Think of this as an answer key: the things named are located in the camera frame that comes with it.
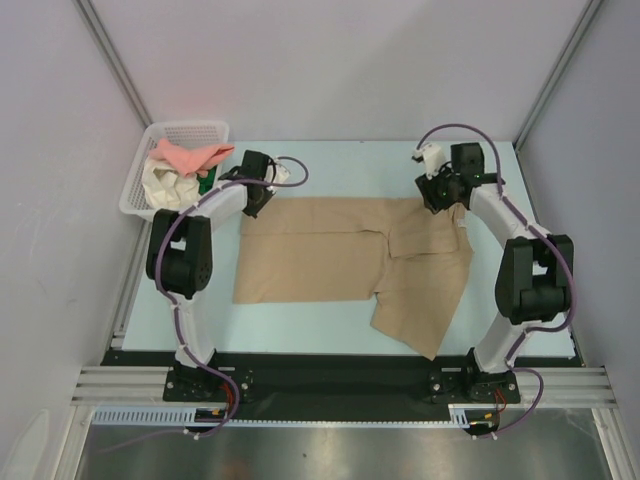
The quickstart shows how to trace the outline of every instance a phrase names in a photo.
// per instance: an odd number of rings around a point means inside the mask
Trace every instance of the light blue table surface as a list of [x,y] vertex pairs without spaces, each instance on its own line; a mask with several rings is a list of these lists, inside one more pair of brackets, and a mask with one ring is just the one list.
[[[442,142],[449,151],[449,142]],[[495,161],[485,149],[486,171],[495,171]],[[414,179],[423,166],[411,161],[415,142],[238,142],[224,169],[239,164],[247,149],[270,155],[290,155],[309,167],[309,181],[298,188],[281,189],[280,197],[416,197]],[[503,177],[508,192],[521,209],[531,214],[513,148],[498,143]],[[291,165],[291,181],[301,172]],[[464,295],[439,355],[463,355],[484,336],[497,307],[494,284],[502,250],[487,227],[471,213],[466,224],[474,250]],[[214,274],[201,293],[200,308],[207,312],[211,335],[220,351],[283,353],[415,354],[405,344],[389,338],[369,323],[375,297],[368,301],[277,303],[234,305],[232,303],[238,259],[241,215],[227,221],[213,235]],[[129,318],[124,350],[174,350],[176,340],[167,301],[141,271],[141,281]],[[561,322],[554,320],[554,325]],[[573,357],[568,332],[535,334],[523,355]]]

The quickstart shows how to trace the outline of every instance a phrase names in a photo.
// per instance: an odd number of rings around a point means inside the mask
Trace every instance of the shiny metal floor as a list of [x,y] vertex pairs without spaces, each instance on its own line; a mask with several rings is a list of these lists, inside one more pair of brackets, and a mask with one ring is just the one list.
[[498,441],[443,429],[233,427],[97,453],[150,431],[92,427],[78,480],[611,478],[590,410],[538,411]]

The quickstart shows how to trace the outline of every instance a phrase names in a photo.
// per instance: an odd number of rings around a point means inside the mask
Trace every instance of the white cloth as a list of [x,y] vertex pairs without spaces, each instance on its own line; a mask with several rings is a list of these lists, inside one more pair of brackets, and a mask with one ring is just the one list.
[[164,160],[147,158],[142,170],[142,186],[152,208],[180,210],[200,199],[196,175],[183,177]]

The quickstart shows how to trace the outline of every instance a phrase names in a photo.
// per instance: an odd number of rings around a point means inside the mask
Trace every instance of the pink cloth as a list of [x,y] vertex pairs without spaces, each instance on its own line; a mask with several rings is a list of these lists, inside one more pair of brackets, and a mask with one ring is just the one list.
[[221,164],[233,153],[233,149],[233,145],[221,143],[187,150],[173,145],[166,138],[161,138],[158,146],[149,152],[149,157],[154,160],[166,160],[183,177],[195,172],[201,177],[206,177],[207,171]]

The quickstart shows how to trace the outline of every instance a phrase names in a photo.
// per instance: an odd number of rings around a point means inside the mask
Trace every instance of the wall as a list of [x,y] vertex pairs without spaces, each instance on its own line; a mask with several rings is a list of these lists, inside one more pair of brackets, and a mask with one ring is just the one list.
[[50,467],[139,228],[117,198],[142,129],[71,1],[7,3],[0,61],[0,469],[43,408]]
[[575,328],[640,446],[640,2],[608,2],[522,152],[541,219],[576,245]]
[[512,140],[585,3],[95,0],[153,118],[235,140]]

